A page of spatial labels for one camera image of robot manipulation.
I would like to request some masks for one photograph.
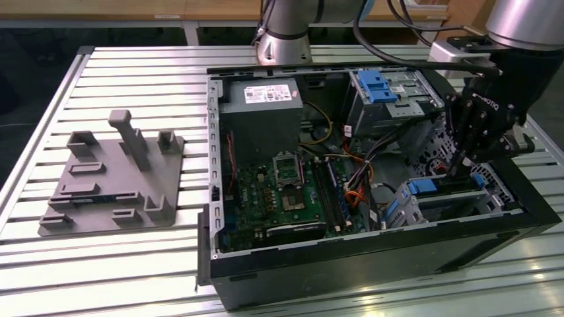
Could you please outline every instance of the metal table surface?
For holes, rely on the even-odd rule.
[[[402,58],[426,59],[426,48],[384,48]],[[357,46],[316,46],[313,59],[376,58]],[[194,287],[196,215],[208,197],[205,68],[253,62],[253,50],[237,46],[96,48],[92,54],[77,55],[0,192],[0,316],[228,314],[213,288]],[[176,224],[136,233],[41,238],[37,220],[69,155],[69,133],[88,129],[98,139],[117,137],[105,123],[116,108],[130,110],[132,125],[146,137],[160,128],[173,128],[185,139]],[[528,130],[537,151],[514,161],[564,215],[564,156],[533,121]],[[557,225],[453,273],[233,315],[558,314],[564,311],[562,233],[564,225]]]

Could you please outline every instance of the slot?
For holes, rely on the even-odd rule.
[[[329,226],[338,232],[345,226],[345,220],[338,204],[338,198],[334,195],[336,186],[333,184],[333,176],[329,173],[330,170],[326,162],[313,164],[313,177],[318,197],[321,199],[321,205],[324,207],[325,218]]]

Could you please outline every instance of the green circuit board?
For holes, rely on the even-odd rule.
[[[336,181],[346,181],[344,164],[332,160]],[[280,180],[288,184],[280,187]],[[248,250],[256,247],[257,234],[265,229],[308,223],[326,222],[318,188],[310,162],[293,162],[290,158],[264,160],[237,167],[237,207],[234,226],[226,234],[225,251]],[[362,218],[350,216],[352,226],[341,231],[326,230],[325,238],[364,232]]]

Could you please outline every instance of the yellow wire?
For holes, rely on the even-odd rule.
[[[318,113],[320,114],[322,114],[324,115],[324,117],[325,117],[325,119],[326,119],[326,123],[329,124],[329,130],[326,131],[326,135],[325,135],[325,137],[322,138],[322,139],[318,139],[317,141],[312,141],[312,142],[306,142],[306,143],[300,143],[301,145],[313,145],[313,144],[317,144],[317,143],[321,143],[321,142],[324,142],[330,136],[332,136],[332,133],[333,133],[333,123],[332,123],[332,120],[329,119],[329,116],[326,115],[326,113],[321,110],[321,108],[320,107],[317,107],[312,102],[309,102],[309,101],[305,101],[304,102],[304,104],[308,104],[309,106],[312,106],[317,111],[318,111]]]
[[[302,149],[305,152],[308,152],[309,154],[312,154],[314,157],[317,157],[317,156],[318,156],[317,154],[313,154],[313,152],[312,152],[312,151],[309,151],[305,147],[301,147],[301,149]]]
[[[349,190],[344,194],[344,196],[348,197],[349,195],[353,195],[358,199],[358,200],[356,200],[353,202],[349,201],[349,203],[352,204],[353,207],[356,207],[361,201],[364,201],[365,203],[368,203],[366,202],[366,199],[362,197],[362,195],[358,194],[358,192],[354,192],[353,190]]]
[[[350,153],[348,153],[344,149],[342,149],[342,151],[346,153],[346,155],[349,156],[349,157],[352,157],[354,160],[357,160],[358,162],[364,162],[364,160],[360,158],[360,157],[356,157],[354,155],[352,155]],[[368,168],[370,169],[370,184],[372,184],[372,181],[373,181],[373,167],[372,167],[372,164],[369,164],[368,165]]]

